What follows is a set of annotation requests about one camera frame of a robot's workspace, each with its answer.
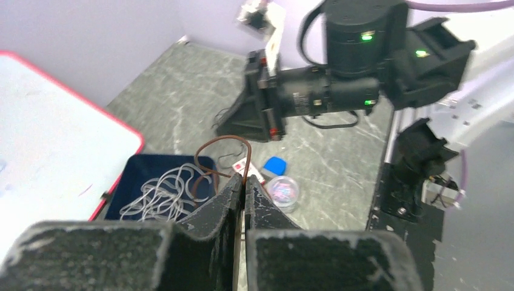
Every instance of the brown cable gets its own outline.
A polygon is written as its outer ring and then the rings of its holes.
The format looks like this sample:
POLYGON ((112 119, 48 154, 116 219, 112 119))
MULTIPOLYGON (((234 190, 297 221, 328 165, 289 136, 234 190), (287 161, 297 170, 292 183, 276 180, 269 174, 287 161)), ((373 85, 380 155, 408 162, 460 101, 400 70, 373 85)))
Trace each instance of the brown cable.
POLYGON ((200 162, 198 161, 198 156, 200 155, 200 153, 208 146, 212 145, 213 143, 217 142, 217 141, 220 141, 222 139, 236 139, 238 141, 241 141, 247 148, 248 148, 248 151, 247 151, 247 155, 246 155, 246 164, 244 165, 244 171, 243 171, 243 175, 242 175, 242 184, 243 184, 243 187, 246 185, 246 180, 247 180, 247 177, 248 177, 248 171, 250 170, 250 160, 252 158, 252 146, 250 145, 250 143, 240 137, 240 136, 237 136, 237 135, 222 135, 222 136, 219 136, 217 138, 213 138, 211 139, 210 141, 206 142, 204 145, 202 145, 195 153, 195 164, 202 170, 205 171, 205 175, 201 176, 199 179, 197 179, 195 181, 195 183, 193 184, 193 187, 192 187, 192 190, 191 190, 191 194, 193 195, 194 198, 196 198, 196 189, 198 188, 198 185, 200 184, 200 182, 202 181, 202 179, 204 179, 206 176, 208 175, 213 175, 213 178, 215 180, 215 193, 216 195, 218 194, 218 182, 219 182, 219 176, 223 176, 223 177, 227 177, 227 178, 231 178, 232 176, 228 175, 228 174, 225 174, 225 173, 221 173, 221 172, 218 172, 216 170, 213 170, 213 169, 209 169, 207 167, 204 167, 202 165, 200 165, 200 162))

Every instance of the clear plastic cup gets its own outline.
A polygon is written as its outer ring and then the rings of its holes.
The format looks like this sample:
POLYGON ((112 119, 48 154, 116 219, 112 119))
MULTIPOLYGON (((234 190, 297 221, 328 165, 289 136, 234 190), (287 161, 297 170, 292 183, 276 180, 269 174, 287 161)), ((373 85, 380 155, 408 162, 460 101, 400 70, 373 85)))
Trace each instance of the clear plastic cup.
POLYGON ((296 208, 300 196, 300 189, 295 180, 287 176, 273 178, 266 185, 273 203, 284 213, 291 213, 296 208))

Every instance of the plastic container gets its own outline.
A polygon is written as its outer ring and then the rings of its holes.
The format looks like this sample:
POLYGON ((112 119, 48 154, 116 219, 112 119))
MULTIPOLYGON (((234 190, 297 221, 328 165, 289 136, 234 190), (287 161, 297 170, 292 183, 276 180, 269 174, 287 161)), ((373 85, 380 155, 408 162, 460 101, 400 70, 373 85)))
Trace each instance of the plastic container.
MULTIPOLYGON (((199 156, 198 161, 204 167, 209 169, 216 169, 215 162, 208 156, 199 156)), ((107 213, 105 214, 106 220, 119 220, 120 214, 119 211, 125 205, 131 203, 135 199, 141 197, 141 186, 148 180, 152 178, 159 178, 168 170, 171 170, 176 167, 180 167, 185 163, 195 163, 195 159, 193 156, 175 156, 175 155, 133 155, 131 156, 127 164, 125 165, 125 169, 121 174, 118 186, 116 190, 112 194, 111 202, 109 208, 107 209, 107 213)), ((181 177, 183 179, 187 179, 190 177, 189 172, 184 171, 184 176, 181 177)), ((200 177, 200 174, 195 171, 194 178, 190 182, 190 187, 193 186, 194 182, 200 177)), ((215 186, 214 182, 210 183, 204 179, 198 185, 196 190, 196 197, 199 199, 202 198, 212 198, 215 195, 215 186)), ((189 200, 189 197, 186 194, 181 196, 182 199, 189 200)), ((184 204, 184 209, 192 212, 195 210, 194 206, 189 204, 184 204)), ((184 218, 185 215, 181 215, 178 220, 184 218)), ((138 220, 141 218, 141 214, 131 215, 123 217, 123 220, 138 220)))
POLYGON ((284 213, 294 211, 300 196, 300 189, 295 180, 287 176, 278 176, 268 182, 266 189, 280 210, 284 213))

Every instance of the blue object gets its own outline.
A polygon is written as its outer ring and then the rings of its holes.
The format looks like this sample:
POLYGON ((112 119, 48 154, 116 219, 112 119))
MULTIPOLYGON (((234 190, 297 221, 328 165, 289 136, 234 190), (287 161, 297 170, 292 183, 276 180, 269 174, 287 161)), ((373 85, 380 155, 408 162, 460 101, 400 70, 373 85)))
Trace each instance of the blue object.
MULTIPOLYGON (((200 165, 206 168, 216 170, 214 160, 208 156, 199 156, 198 162, 200 165)), ((152 178, 159 178, 168 170, 180 167, 185 163, 194 164, 194 157, 145 154, 131 156, 128 159, 127 164, 125 165, 125 169, 121 174, 121 178, 119 179, 116 190, 114 190, 112 193, 111 203, 107 209, 107 213, 105 214, 105 219, 119 220, 119 211, 121 208, 131 203, 135 199, 141 197, 141 186, 146 181, 152 178)), ((184 179, 190 177, 189 172, 183 171, 183 173, 184 175, 187 175, 186 177, 183 177, 184 179)), ((190 185, 194 185, 198 178, 200 178, 200 174, 195 171, 195 177, 191 180, 190 185)), ((212 198, 214 197, 215 193, 214 183, 209 184, 206 179, 203 179, 203 181, 198 184, 198 188, 196 189, 196 197, 198 199, 203 199, 206 197, 212 198)), ((181 197, 182 199, 189 199, 186 194, 182 195, 181 197)), ((195 207, 189 204, 184 204, 184 209, 192 212, 195 210, 195 207)), ((141 218, 141 214, 125 216, 124 220, 138 220, 139 218, 141 218)))
POLYGON ((264 164, 264 167, 262 168, 272 172, 277 176, 282 176, 285 174, 286 165, 287 163, 285 160, 277 156, 273 156, 264 164))

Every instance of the navy blue container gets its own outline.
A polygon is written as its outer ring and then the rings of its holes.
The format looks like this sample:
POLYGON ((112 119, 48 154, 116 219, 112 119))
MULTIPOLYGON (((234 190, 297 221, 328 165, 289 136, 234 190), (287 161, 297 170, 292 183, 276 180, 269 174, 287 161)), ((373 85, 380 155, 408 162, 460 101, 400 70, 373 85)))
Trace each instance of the navy blue container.
MULTIPOLYGON (((214 160, 209 158, 208 156, 199 156, 198 161, 200 165, 207 167, 209 169, 216 169, 216 164, 214 160)), ((180 167, 185 163, 195 163, 195 159, 193 156, 175 156, 175 155, 133 155, 131 156, 127 164, 125 165, 125 169, 121 174, 121 178, 119 180, 118 186, 116 190, 112 194, 111 203, 109 208, 107 209, 107 214, 105 215, 106 220, 119 220, 121 215, 119 211, 125 205, 131 203, 135 199, 141 197, 141 186, 150 179, 159 178, 165 172, 180 167)), ((200 174, 195 171, 194 178, 190 181, 189 187, 193 187, 195 181, 200 177, 200 174)), ((184 182, 190 178, 190 173, 187 171, 182 171, 181 178, 184 179, 184 182)), ((206 197, 212 198, 215 195, 215 185, 214 181, 209 184, 206 179, 203 179, 196 190, 196 197, 198 199, 203 199, 206 197)), ((189 199, 189 197, 184 193, 181 196, 182 199, 189 199)), ((184 204, 184 209, 192 212, 195 210, 194 206, 189 204, 184 204)), ((124 220, 138 220, 141 218, 141 213, 138 215, 130 215, 124 216, 124 220)))

